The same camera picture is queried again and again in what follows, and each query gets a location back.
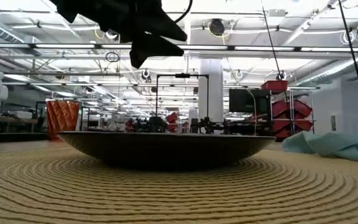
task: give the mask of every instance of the light blue fabric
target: light blue fabric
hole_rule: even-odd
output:
[[[303,131],[283,142],[287,152],[319,154],[358,162],[358,136],[328,133],[322,136]]]

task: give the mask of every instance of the dark bowl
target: dark bowl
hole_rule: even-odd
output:
[[[210,169],[252,156],[274,137],[114,132],[62,132],[58,136],[89,156],[141,169]]]

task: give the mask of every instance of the concentric circle pattern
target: concentric circle pattern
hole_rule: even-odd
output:
[[[199,172],[105,166],[69,147],[0,154],[0,223],[358,223],[358,163],[262,151]]]

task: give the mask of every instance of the black monitor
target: black monitor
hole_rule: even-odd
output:
[[[255,97],[258,114],[270,110],[270,92],[267,90],[249,90]],[[237,113],[255,113],[254,98],[247,90],[229,90],[229,111]]]

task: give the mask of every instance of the white pillar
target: white pillar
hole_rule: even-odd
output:
[[[221,59],[201,59],[200,75],[209,75],[209,118],[214,122],[223,121],[223,70]],[[199,118],[207,115],[207,79],[198,79]]]

